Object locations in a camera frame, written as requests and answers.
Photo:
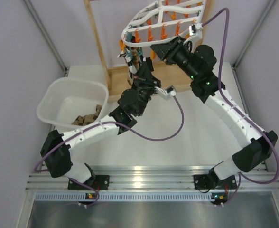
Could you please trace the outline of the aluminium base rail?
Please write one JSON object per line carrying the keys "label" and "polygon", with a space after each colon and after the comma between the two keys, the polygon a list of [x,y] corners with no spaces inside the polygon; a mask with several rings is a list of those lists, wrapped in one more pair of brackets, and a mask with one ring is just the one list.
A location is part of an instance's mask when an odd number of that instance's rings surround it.
{"label": "aluminium base rail", "polygon": [[95,166],[91,189],[67,177],[53,179],[49,173],[29,176],[26,192],[36,201],[98,202],[212,202],[223,203],[236,193],[279,192],[279,180],[256,184],[230,177],[218,187],[207,182],[209,166]]}

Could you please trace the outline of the white clip hanger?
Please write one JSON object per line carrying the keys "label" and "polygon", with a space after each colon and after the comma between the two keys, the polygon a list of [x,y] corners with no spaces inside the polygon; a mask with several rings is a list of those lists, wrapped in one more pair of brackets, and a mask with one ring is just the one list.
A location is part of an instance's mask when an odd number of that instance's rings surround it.
{"label": "white clip hanger", "polygon": [[193,24],[202,22],[206,0],[157,0],[141,9],[121,33],[129,47],[149,47],[169,42],[176,36],[194,35]]}

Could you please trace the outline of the left wooden post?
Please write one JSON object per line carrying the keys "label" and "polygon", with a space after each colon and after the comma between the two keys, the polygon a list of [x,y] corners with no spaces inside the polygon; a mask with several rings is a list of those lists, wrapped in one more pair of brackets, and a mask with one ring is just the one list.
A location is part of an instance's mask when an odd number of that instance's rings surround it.
{"label": "left wooden post", "polygon": [[103,51],[102,51],[102,46],[101,46],[101,43],[100,43],[98,29],[97,29],[97,26],[96,26],[96,23],[95,23],[93,9],[91,7],[91,0],[83,0],[83,2],[84,2],[84,6],[85,6],[85,9],[86,9],[86,12],[87,12],[88,19],[90,21],[92,31],[93,31],[95,42],[96,42],[96,45],[97,45],[98,54],[99,54],[100,61],[101,61],[101,64],[102,64],[106,86],[109,90],[111,90],[112,83],[111,83],[110,75],[109,75],[108,68],[107,68],[107,65],[106,65],[106,61],[105,61],[105,58],[104,58],[104,54],[103,54]]}

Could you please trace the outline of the brown checkered sock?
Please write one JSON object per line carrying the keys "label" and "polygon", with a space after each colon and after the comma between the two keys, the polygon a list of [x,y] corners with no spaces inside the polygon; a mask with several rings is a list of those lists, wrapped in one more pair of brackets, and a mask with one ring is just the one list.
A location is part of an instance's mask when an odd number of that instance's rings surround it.
{"label": "brown checkered sock", "polygon": [[76,126],[86,126],[89,124],[92,124],[94,121],[97,120],[97,118],[99,117],[99,114],[102,110],[102,105],[97,104],[96,105],[96,109],[95,109],[95,113],[94,114],[87,114],[84,116],[78,116],[73,122],[72,125],[76,125]]}

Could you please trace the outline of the black white patterned sock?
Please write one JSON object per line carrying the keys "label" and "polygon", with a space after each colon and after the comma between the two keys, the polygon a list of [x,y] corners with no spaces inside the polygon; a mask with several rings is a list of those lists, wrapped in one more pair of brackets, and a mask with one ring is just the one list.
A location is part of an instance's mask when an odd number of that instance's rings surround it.
{"label": "black white patterned sock", "polygon": [[133,60],[133,54],[128,54],[126,52],[121,51],[120,54],[117,56],[117,58],[123,57],[125,59],[126,64],[128,65],[128,82],[131,84],[133,83],[133,77],[135,76],[137,72],[136,64]]}

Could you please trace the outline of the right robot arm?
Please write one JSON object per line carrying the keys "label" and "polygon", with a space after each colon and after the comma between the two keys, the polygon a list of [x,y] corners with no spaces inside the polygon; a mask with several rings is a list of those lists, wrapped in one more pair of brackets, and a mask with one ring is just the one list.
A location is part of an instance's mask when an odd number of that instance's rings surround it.
{"label": "right robot arm", "polygon": [[213,73],[216,57],[208,45],[190,52],[184,39],[151,45],[156,55],[168,65],[177,65],[192,80],[196,97],[213,110],[237,139],[241,150],[214,166],[208,173],[209,183],[221,188],[232,175],[250,172],[274,153],[278,139],[274,131],[266,132],[234,102],[220,78]]}

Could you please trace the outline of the wooden tray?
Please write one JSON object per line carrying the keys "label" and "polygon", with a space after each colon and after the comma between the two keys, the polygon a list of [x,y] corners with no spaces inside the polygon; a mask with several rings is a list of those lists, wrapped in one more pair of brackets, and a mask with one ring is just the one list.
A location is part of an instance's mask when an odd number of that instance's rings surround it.
{"label": "wooden tray", "polygon": [[[154,71],[153,76],[161,81],[162,88],[174,86],[177,92],[183,92],[190,90],[190,84],[192,82],[177,65],[166,65],[163,62],[155,62],[153,64]],[[111,89],[109,90],[108,102],[117,102],[121,97],[121,94],[131,88],[131,85],[127,82],[128,76],[127,66],[118,66],[108,69],[108,73],[111,80]]]}

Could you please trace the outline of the teal clothespin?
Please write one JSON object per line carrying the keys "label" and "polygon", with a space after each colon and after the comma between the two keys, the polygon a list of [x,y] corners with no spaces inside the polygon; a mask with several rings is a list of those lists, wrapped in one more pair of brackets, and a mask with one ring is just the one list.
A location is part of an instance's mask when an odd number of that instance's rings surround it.
{"label": "teal clothespin", "polygon": [[127,62],[130,62],[130,61],[132,61],[132,59],[133,59],[133,53],[132,53],[132,51],[130,51],[129,49],[126,49],[125,48],[125,60],[127,61]]}
{"label": "teal clothespin", "polygon": [[141,47],[134,49],[134,51],[139,57],[143,56],[143,50]]}

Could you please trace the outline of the white plastic bin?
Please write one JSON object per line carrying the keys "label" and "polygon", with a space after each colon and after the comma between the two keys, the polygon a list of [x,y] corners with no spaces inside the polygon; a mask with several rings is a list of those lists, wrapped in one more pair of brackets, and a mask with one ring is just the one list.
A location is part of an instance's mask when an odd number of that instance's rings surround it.
{"label": "white plastic bin", "polygon": [[79,116],[94,114],[102,109],[97,120],[108,115],[109,92],[104,84],[78,78],[63,77],[54,81],[37,107],[40,121],[63,131],[79,128],[72,122]]}

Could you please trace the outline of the orange clothespin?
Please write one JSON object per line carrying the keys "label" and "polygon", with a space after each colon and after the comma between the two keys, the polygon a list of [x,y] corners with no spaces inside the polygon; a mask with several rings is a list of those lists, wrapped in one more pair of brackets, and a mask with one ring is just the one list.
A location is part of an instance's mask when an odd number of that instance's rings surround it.
{"label": "orange clothespin", "polygon": [[119,41],[119,45],[120,45],[120,50],[121,50],[120,54],[125,53],[126,52],[126,46],[125,46],[125,44],[122,40]]}
{"label": "orange clothespin", "polygon": [[150,53],[151,60],[154,60],[156,58],[156,53],[152,50]]}

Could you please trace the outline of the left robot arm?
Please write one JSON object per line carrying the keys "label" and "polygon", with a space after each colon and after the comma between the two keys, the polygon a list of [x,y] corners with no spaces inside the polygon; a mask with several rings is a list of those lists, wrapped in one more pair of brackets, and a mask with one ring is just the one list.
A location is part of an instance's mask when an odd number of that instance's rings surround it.
{"label": "left robot arm", "polygon": [[47,135],[40,154],[52,178],[66,176],[85,189],[94,185],[92,168],[87,163],[74,161],[73,155],[92,143],[120,135],[137,123],[135,117],[143,115],[156,87],[161,84],[153,76],[153,70],[152,60],[143,58],[131,88],[121,94],[117,108],[88,126],[63,133],[53,130]]}

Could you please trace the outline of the striped colourful sock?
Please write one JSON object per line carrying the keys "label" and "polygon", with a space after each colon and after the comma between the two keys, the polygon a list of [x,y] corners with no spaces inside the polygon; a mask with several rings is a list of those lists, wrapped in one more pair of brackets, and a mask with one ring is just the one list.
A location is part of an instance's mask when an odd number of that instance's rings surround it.
{"label": "striped colourful sock", "polygon": [[132,62],[133,62],[133,65],[135,67],[135,72],[137,72],[138,69],[140,68],[140,65],[141,65],[140,57],[139,57],[139,55],[137,53],[135,53],[133,55]]}

